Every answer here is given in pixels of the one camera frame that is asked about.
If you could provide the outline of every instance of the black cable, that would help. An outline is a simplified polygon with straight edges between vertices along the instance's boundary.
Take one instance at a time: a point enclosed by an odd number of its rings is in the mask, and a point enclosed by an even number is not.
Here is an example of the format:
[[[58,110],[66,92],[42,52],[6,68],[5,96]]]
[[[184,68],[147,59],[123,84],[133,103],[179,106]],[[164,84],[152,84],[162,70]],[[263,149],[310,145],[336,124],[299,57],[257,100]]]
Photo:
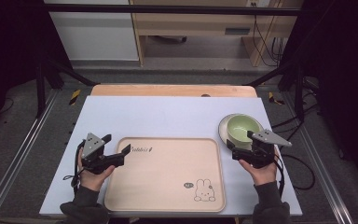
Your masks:
[[[80,149],[84,146],[84,144],[86,143],[86,140],[83,140],[78,146],[77,146],[77,150],[76,150],[76,156],[75,156],[75,171],[74,171],[74,175],[66,175],[63,180],[67,180],[72,178],[71,181],[71,186],[72,188],[74,188],[74,194],[77,193],[78,190],[78,184],[80,182],[80,174],[84,171],[84,169],[82,169],[81,171],[77,171],[77,166],[78,166],[78,157],[79,157],[79,151]]]
[[[269,32],[269,29],[271,28],[271,25],[272,25],[272,22],[269,24],[269,28],[268,28],[268,30],[267,30],[267,33]],[[258,34],[260,35],[260,38],[261,38],[261,40],[263,41],[264,46],[266,47],[266,51],[267,51],[268,56],[272,59],[272,61],[274,61],[273,58],[272,58],[272,56],[271,56],[271,53],[269,52],[269,48],[267,47],[267,43],[266,43],[266,41],[264,40],[263,36],[261,35],[260,30],[258,29],[256,15],[255,15],[255,28],[257,29],[257,32],[258,32]]]
[[[305,165],[310,170],[310,174],[312,175],[312,182],[310,183],[310,185],[308,187],[299,187],[299,186],[293,185],[293,188],[295,188],[295,189],[303,189],[303,190],[312,189],[313,186],[315,185],[315,182],[316,182],[316,176],[315,176],[315,173],[313,172],[313,170],[305,162],[303,162],[301,159],[299,159],[297,157],[294,157],[292,155],[287,155],[287,154],[281,154],[281,156],[282,157],[288,157],[288,158],[291,158],[293,160],[301,162],[303,165]]]
[[[271,22],[269,23],[269,27],[268,27],[268,30],[267,30],[267,34],[269,33],[269,30],[271,29],[271,26],[272,26],[273,21],[274,21],[274,18],[272,18]],[[267,50],[267,53],[268,53],[269,57],[270,57],[270,58],[272,59],[272,61],[274,61],[277,65],[267,64],[267,63],[264,61],[263,55],[261,54],[260,50],[259,50],[258,47],[257,47],[257,44],[255,43],[255,29],[257,29],[257,32],[260,34],[261,40],[263,41],[263,44],[264,44],[264,46],[266,47],[266,50]],[[260,30],[258,29],[257,17],[256,17],[256,15],[255,15],[255,24],[254,24],[254,30],[253,30],[253,37],[252,37],[252,39],[253,39],[255,48],[257,49],[257,52],[258,52],[258,54],[260,55],[260,58],[261,58],[261,60],[263,61],[263,63],[264,63],[265,65],[271,66],[271,67],[278,66],[278,61],[276,61],[276,60],[274,59],[274,57],[270,54],[269,48],[267,47],[267,44],[266,44],[266,41],[264,40],[263,36],[261,35]]]
[[[309,96],[309,95],[315,96],[313,92],[308,92],[307,94],[303,95],[303,99],[306,98],[306,97]]]
[[[9,106],[8,108],[6,108],[6,109],[4,109],[4,110],[1,110],[1,111],[0,111],[0,114],[3,114],[3,113],[5,113],[5,112],[7,112],[7,111],[14,105],[13,99],[11,99],[11,98],[6,98],[5,100],[9,100],[9,101],[11,102],[11,104],[10,104],[10,106]]]
[[[258,54],[260,55],[261,61],[263,61],[263,63],[264,63],[266,66],[275,67],[275,65],[267,64],[266,61],[264,61],[263,55],[262,55],[262,53],[260,52],[260,50],[258,49],[257,44],[255,43],[255,27],[256,27],[256,23],[257,23],[257,21],[256,21],[256,18],[255,18],[254,31],[253,31],[253,36],[252,36],[252,39],[253,39],[253,42],[254,42],[254,45],[255,45],[255,49],[257,50]]]
[[[276,158],[278,158],[278,160],[281,162],[281,165],[274,160],[275,165],[277,166],[278,170],[281,173],[281,180],[279,181],[279,194],[282,197],[283,194],[283,188],[284,188],[284,174],[283,174],[283,162],[281,160],[281,158],[279,158],[279,156],[275,155]]]
[[[274,133],[287,133],[287,132],[290,132],[290,131],[296,129],[297,127],[298,127],[298,125],[296,127],[291,128],[291,129],[287,129],[287,130],[283,130],[283,131],[277,131],[277,132],[274,132]]]
[[[302,125],[303,123],[304,123],[304,121],[301,121],[301,123],[298,124],[298,126],[296,127],[295,131],[292,132],[292,133],[289,135],[289,137],[286,139],[288,142],[290,142],[290,139],[291,139],[291,138],[293,137],[293,135],[295,135],[295,133],[300,129],[300,127],[301,127],[301,125]]]
[[[304,110],[304,113],[308,112],[309,110],[311,110],[312,108],[314,108],[316,105],[319,105],[319,104],[315,104],[315,105],[310,106],[309,108],[307,108],[307,109]],[[277,128],[277,127],[282,126],[282,125],[284,125],[284,124],[288,124],[288,123],[290,123],[291,121],[293,121],[293,120],[295,120],[295,119],[297,119],[297,116],[294,116],[294,117],[292,117],[292,118],[290,118],[290,119],[288,119],[288,120],[285,120],[285,121],[283,121],[283,122],[281,122],[281,123],[279,123],[279,124],[272,125],[272,126],[271,126],[271,129]]]
[[[275,60],[275,62],[277,63],[277,66],[279,66],[279,62],[281,61],[282,58],[282,43],[283,43],[283,38],[280,38],[280,43],[279,43],[279,47],[278,47],[278,53],[275,53],[275,41],[276,41],[277,37],[274,37],[272,39],[272,45],[271,45],[271,53],[272,53],[272,58]]]

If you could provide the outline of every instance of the floor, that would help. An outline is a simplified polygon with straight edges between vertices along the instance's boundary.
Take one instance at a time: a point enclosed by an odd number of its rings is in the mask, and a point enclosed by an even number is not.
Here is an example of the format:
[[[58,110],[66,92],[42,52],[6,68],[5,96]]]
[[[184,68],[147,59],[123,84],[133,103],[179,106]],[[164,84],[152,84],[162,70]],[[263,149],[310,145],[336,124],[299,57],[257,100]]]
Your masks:
[[[273,65],[267,53],[266,63]],[[274,67],[260,64],[252,67],[241,39],[237,37],[189,37],[185,43],[160,37],[149,38],[145,64],[111,62],[96,66],[92,63],[76,64],[76,71],[84,77],[102,83],[174,83],[174,84],[228,84],[249,83],[271,71]],[[43,121],[33,142],[26,142],[27,133],[33,129],[36,113],[35,83],[24,83],[7,93],[7,104],[0,114],[0,181],[7,173],[10,188],[2,190],[0,201],[0,223],[52,223],[38,215],[49,183],[55,174],[76,118],[90,94],[85,87],[67,75],[62,75],[65,86],[56,92],[47,87],[47,94],[55,97],[54,106]],[[293,93],[279,92],[276,83],[279,77],[256,88],[262,98],[271,125],[281,123],[294,116]],[[74,90],[81,90],[74,105],[68,105]],[[305,91],[305,108],[316,104],[312,92]],[[307,112],[306,121],[291,138],[297,147],[286,148],[284,153],[296,156],[313,168],[316,183],[309,190],[299,189],[297,198],[304,215],[293,217],[298,223],[358,223],[358,173],[350,161],[339,157],[337,144],[324,118],[315,106]],[[289,137],[298,123],[290,122],[273,129],[282,137]],[[25,159],[18,172],[10,172],[10,164],[24,151]],[[284,159],[294,185],[306,187],[311,183],[310,170],[291,158]],[[348,219],[339,219],[342,211],[349,212]],[[243,223],[250,223],[246,218]]]

